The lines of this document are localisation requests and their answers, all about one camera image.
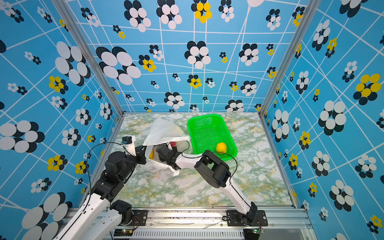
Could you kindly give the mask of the white plastic bag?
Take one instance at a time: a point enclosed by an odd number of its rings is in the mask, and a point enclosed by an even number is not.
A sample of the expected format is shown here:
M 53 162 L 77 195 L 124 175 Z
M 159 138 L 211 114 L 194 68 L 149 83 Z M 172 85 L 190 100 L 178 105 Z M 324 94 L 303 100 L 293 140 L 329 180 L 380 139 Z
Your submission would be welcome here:
M 152 172 L 170 170 L 173 172 L 173 176 L 179 175 L 180 171 L 174 170 L 171 166 L 161 162 L 158 154 L 155 154 L 153 160 L 149 159 L 149 155 L 151 151 L 155 151 L 160 144 L 176 142 L 177 146 L 186 147 L 186 144 L 190 143 L 190 136 L 186 135 L 177 124 L 164 119 L 155 119 L 150 129 L 147 131 L 147 134 L 148 135 L 143 143 L 143 146 L 147 147 L 145 153 L 147 158 L 145 169 Z

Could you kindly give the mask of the wrinkled yellow toy fruit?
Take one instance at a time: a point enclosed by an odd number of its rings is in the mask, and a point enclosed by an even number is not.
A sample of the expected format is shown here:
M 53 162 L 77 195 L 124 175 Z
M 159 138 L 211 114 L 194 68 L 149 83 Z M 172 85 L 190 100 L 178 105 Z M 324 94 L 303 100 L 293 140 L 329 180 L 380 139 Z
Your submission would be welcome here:
M 227 153 L 227 150 L 228 150 L 227 145 L 226 145 L 224 142 L 218 143 L 218 144 L 216 145 L 216 151 L 217 151 L 218 153 L 226 154 L 226 153 Z

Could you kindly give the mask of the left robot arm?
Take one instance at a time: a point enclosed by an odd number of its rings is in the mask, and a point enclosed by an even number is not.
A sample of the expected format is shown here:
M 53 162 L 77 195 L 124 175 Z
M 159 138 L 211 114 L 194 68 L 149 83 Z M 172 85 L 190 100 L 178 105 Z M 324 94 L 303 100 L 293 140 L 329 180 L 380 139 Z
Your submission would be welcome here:
M 54 237 L 55 240 L 103 240 L 112 236 L 120 224 L 137 228 L 141 218 L 134 215 L 132 205 L 115 200 L 120 190 L 132 176 L 137 165 L 145 165 L 146 147 L 123 145 L 123 152 L 111 153 L 105 170 L 91 189 L 85 202 Z

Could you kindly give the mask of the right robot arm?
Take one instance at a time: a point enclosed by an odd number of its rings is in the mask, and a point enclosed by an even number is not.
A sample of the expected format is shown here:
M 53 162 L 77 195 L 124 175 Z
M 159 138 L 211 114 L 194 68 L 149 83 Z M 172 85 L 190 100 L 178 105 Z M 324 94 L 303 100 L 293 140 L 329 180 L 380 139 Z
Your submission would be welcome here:
M 196 170 L 210 186 L 221 190 L 232 201 L 245 225 L 251 226 L 256 222 L 258 207 L 242 193 L 233 181 L 230 167 L 214 152 L 206 150 L 200 155 L 189 155 L 161 144 L 156 153 L 161 162 L 174 170 Z

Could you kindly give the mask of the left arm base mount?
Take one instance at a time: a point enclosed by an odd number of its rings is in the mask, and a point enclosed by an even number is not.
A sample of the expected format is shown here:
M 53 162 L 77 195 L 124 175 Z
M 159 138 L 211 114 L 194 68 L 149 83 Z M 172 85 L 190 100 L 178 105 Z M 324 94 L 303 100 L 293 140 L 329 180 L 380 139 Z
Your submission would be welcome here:
M 121 226 L 145 226 L 148 210 L 128 210 L 122 214 Z

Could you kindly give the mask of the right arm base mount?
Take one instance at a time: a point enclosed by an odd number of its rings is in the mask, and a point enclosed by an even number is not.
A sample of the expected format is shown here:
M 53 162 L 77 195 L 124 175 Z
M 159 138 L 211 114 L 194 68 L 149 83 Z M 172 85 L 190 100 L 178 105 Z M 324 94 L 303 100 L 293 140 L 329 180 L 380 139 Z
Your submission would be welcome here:
M 236 210 L 227 210 L 225 217 L 229 227 L 267 227 L 268 220 L 265 211 L 257 210 L 251 216 Z

